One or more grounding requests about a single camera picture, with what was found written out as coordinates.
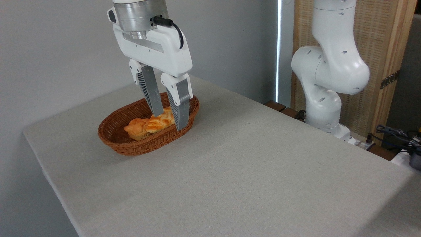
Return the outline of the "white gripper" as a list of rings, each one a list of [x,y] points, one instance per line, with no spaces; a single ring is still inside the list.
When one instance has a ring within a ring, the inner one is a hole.
[[[162,84],[178,131],[188,125],[191,54],[186,40],[181,44],[174,27],[157,25],[155,17],[168,17],[166,7],[112,7],[107,16],[122,53],[131,58],[129,67],[136,85],[155,117],[164,112],[153,68],[162,72]]]

